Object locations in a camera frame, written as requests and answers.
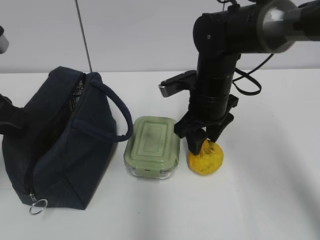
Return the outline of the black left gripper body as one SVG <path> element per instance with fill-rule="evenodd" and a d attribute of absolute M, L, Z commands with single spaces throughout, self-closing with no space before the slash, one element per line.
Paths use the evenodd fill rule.
<path fill-rule="evenodd" d="M 23 108 L 16 107 L 12 101 L 0 95 L 0 134 L 19 135 L 28 126 L 28 114 Z"/>

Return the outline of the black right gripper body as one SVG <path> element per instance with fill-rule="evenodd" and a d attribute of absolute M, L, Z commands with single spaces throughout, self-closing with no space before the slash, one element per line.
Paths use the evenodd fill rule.
<path fill-rule="evenodd" d="M 238 98 L 232 94 L 216 98 L 214 102 L 191 101 L 186 114 L 174 125 L 174 133 L 179 138 L 184 138 L 187 133 L 220 124 L 230 114 L 230 110 L 237 105 Z"/>

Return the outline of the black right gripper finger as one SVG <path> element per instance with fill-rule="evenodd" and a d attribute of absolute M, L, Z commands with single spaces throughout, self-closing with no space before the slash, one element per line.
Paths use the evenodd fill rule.
<path fill-rule="evenodd" d="M 189 151 L 193 154 L 199 154 L 206 139 L 207 133 L 202 128 L 187 133 L 186 140 Z"/>
<path fill-rule="evenodd" d="M 229 113 L 226 118 L 219 124 L 211 125 L 207 127 L 207 138 L 212 141 L 216 142 L 224 129 L 234 120 L 234 116 Z"/>

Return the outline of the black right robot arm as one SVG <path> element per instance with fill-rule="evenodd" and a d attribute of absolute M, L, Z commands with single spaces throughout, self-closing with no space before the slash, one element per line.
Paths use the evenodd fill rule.
<path fill-rule="evenodd" d="M 197 69 L 176 76 L 177 87 L 189 91 L 187 113 L 174 126 L 197 155 L 205 140 L 217 141 L 234 116 L 238 98 L 230 93 L 242 54 L 280 54 L 295 42 L 320 39 L 320 3 L 300 6 L 290 0 L 254 0 L 226 11 L 204 13 L 193 26 Z"/>

